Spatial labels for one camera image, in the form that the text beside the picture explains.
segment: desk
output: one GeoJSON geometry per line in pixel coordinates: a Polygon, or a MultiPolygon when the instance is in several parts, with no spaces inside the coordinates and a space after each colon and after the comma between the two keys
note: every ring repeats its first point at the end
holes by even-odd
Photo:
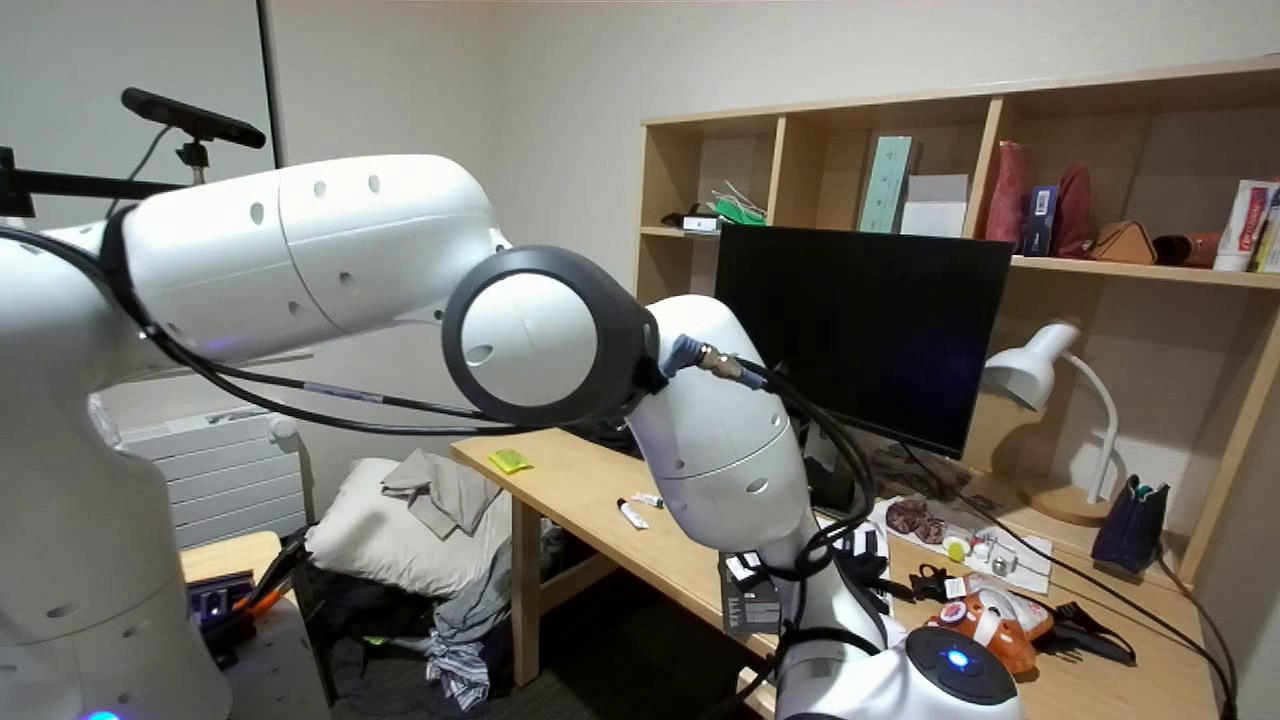
{"type": "MultiPolygon", "coordinates": [[[[525,438],[472,438],[451,444],[451,456],[479,468],[510,494],[510,649],[516,649],[516,685],[529,685],[539,672],[539,615],[580,591],[603,563],[616,563],[693,615],[721,623],[721,582],[717,551],[693,545],[669,514],[641,508],[648,532],[637,532],[616,500],[630,494],[656,494],[648,468],[630,456],[587,444],[572,434],[525,434],[525,438]],[[530,466],[529,474],[503,476],[492,474],[492,454],[516,450],[530,466]],[[554,519],[563,532],[580,536],[599,551],[585,577],[563,577],[539,583],[539,519],[554,519]]],[[[1087,568],[1085,551],[1056,547],[1056,556],[1087,568]]],[[[920,563],[940,563],[920,545],[893,539],[893,577],[903,582],[920,563]]],[[[1109,582],[1138,608],[1158,611],[1169,623],[1198,640],[1195,608],[1169,583],[1122,583],[1109,582]]],[[[1099,623],[1132,640],[1138,665],[1119,668],[1094,658],[1062,659],[1038,658],[1038,677],[1021,685],[1033,720],[1050,715],[1158,715],[1158,720],[1205,720],[1215,715],[1215,691],[1207,665],[1186,653],[1180,640],[1138,619],[1122,604],[1109,602],[1091,583],[1050,572],[1048,604],[1079,602],[1099,623]]],[[[903,630],[922,623],[936,604],[896,604],[903,630]]],[[[739,635],[755,658],[768,658],[770,635],[739,635]]]]}
{"type": "MultiPolygon", "coordinates": [[[[189,582],[228,572],[258,577],[278,551],[273,532],[200,545],[179,556],[189,582]]],[[[312,640],[290,591],[255,623],[250,646],[222,668],[231,685],[231,720],[331,715],[312,658],[312,640]]]]}

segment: white lamp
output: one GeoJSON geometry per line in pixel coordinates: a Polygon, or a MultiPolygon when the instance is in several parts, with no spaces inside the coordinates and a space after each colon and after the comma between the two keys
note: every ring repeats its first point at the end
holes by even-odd
{"type": "Polygon", "coordinates": [[[1099,526],[1109,515],[1109,504],[1099,494],[1109,484],[1119,413],[1114,413],[1109,383],[1075,354],[1067,354],[1075,335],[1079,335],[1075,324],[1062,324],[1062,321],[1043,324],[1022,347],[996,354],[982,365],[982,387],[1010,395],[1016,403],[1022,403],[1033,413],[1043,413],[1043,403],[1050,395],[1050,365],[1058,355],[1094,387],[1094,395],[1102,399],[1102,413],[1109,413],[1109,434],[1102,434],[1102,456],[1099,456],[1099,468],[1094,468],[1087,494],[1079,494],[1075,484],[1062,484],[1062,490],[1035,494],[1033,504],[1048,515],[1058,515],[1070,526],[1099,526]]]}

